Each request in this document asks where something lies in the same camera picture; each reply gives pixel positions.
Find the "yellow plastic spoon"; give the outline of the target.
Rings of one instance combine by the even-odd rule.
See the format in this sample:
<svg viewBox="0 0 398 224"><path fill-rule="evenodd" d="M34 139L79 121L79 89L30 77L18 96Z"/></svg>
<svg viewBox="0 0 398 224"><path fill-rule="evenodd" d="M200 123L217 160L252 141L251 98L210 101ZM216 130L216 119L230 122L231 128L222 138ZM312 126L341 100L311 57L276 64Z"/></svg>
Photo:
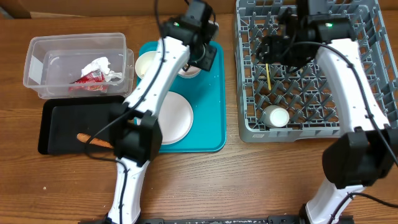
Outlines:
<svg viewBox="0 0 398 224"><path fill-rule="evenodd" d="M271 91L272 90L272 85L271 85L271 77L270 77L270 68L269 68L269 64L268 63L266 63L266 77L267 77L268 90Z"/></svg>

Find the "white napkin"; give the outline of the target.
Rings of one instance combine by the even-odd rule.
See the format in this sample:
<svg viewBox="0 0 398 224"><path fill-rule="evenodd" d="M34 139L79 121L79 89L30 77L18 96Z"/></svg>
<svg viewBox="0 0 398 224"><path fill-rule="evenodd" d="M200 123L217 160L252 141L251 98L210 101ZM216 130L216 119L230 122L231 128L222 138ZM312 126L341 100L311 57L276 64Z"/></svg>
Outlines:
<svg viewBox="0 0 398 224"><path fill-rule="evenodd" d="M89 74L90 72L94 72L99 70L103 75L104 75L104 80L106 82L110 82L111 80L114 79L122 79L122 73L121 72L115 72L109 68L110 62L107 57L100 57L97 59L94 59L91 63L86 65L82 70L81 70L81 77L84 77L85 75Z"/></svg>

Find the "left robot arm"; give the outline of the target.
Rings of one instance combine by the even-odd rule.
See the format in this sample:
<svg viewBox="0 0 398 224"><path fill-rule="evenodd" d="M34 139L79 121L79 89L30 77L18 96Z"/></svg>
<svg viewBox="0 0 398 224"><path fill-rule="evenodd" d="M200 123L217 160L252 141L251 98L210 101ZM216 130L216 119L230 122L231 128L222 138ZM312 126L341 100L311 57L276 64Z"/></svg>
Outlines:
<svg viewBox="0 0 398 224"><path fill-rule="evenodd" d="M135 90L111 110L109 140L118 174L107 223L137 222L145 172L162 143L161 105L184 66L210 71L216 56L210 41L218 33L213 15L209 4L192 1L185 14L159 23L160 39L151 66Z"/></svg>

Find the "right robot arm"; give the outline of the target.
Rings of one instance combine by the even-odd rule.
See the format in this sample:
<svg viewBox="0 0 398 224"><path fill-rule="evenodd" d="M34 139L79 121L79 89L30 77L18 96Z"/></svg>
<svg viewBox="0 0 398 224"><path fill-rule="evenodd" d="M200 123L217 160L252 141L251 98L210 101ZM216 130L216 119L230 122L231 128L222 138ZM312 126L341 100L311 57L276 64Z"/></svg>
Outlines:
<svg viewBox="0 0 398 224"><path fill-rule="evenodd" d="M257 59L297 68L315 60L340 122L341 137L322 155L325 180L300 216L306 223L338 223L350 201L397 164L397 130L376 102L349 18L332 16L326 1L297 1L278 21L284 34L265 36Z"/></svg>

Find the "orange carrot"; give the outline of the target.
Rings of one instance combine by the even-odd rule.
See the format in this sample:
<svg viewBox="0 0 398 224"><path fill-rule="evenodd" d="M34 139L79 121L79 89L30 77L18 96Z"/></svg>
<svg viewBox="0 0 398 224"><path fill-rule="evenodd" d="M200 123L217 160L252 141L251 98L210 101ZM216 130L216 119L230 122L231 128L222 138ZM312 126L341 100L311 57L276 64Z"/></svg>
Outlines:
<svg viewBox="0 0 398 224"><path fill-rule="evenodd" d="M83 133L79 133L76 136L77 140L79 140L80 142L83 142L83 143L88 142L90 140L90 137L91 137L90 135L83 134ZM106 147L106 148L109 148L109 149L113 149L113 146L109 142L101 140L101 139L98 139L98 138L93 138L90 141L90 144L93 144L93 145L96 145L96 146L101 146L101 147Z"/></svg>

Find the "white paper cup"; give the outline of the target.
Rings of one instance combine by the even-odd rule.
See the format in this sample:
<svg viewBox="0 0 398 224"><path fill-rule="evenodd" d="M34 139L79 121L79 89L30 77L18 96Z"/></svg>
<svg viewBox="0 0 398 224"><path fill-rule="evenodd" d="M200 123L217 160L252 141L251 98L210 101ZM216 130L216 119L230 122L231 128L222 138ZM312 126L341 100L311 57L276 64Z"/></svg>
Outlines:
<svg viewBox="0 0 398 224"><path fill-rule="evenodd" d="M276 105L270 105L265 110L263 123L270 128L282 128L289 122L289 112Z"/></svg>

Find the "pink bowl with nuts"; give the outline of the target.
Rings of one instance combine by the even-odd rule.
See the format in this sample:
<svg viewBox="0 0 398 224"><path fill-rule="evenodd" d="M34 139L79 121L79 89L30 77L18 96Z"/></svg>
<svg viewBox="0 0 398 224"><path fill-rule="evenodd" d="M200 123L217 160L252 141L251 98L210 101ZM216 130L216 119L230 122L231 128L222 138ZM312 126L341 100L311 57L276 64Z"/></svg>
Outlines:
<svg viewBox="0 0 398 224"><path fill-rule="evenodd" d="M197 76L200 72L200 68L186 64L178 71L178 75L182 78L193 78Z"/></svg>

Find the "red ketchup packet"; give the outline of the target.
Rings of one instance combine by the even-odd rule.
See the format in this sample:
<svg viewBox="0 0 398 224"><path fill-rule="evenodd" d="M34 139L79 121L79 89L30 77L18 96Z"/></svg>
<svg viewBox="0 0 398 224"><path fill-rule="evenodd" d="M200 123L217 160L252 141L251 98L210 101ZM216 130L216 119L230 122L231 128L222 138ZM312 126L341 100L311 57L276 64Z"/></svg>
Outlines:
<svg viewBox="0 0 398 224"><path fill-rule="evenodd" d="M95 70L73 82L73 84L85 84L85 86L71 86L68 88L68 91L87 90L102 91L105 93L108 90L108 86L102 85L103 82L105 82L103 72L101 70Z"/></svg>

